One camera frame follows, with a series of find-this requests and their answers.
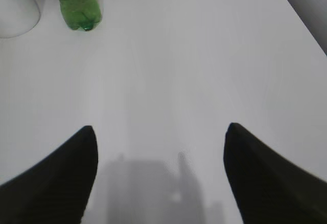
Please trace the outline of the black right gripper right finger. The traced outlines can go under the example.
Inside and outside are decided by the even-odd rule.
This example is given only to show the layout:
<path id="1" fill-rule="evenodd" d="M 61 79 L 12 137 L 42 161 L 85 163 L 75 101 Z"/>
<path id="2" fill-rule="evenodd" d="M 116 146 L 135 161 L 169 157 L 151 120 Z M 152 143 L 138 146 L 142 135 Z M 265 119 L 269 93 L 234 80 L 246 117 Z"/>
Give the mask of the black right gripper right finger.
<path id="1" fill-rule="evenodd" d="M 224 168 L 243 223 L 326 223 L 326 182 L 239 123 L 225 134 Z"/>

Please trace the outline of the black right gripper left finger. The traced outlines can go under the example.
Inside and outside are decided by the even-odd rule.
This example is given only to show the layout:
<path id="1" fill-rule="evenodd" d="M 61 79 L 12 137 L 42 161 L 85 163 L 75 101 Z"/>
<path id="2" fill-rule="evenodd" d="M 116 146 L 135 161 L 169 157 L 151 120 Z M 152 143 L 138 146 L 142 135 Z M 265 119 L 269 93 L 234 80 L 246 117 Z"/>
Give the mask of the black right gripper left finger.
<path id="1" fill-rule="evenodd" d="M 1 184 L 1 223 L 81 223 L 98 170 L 92 126 Z"/>

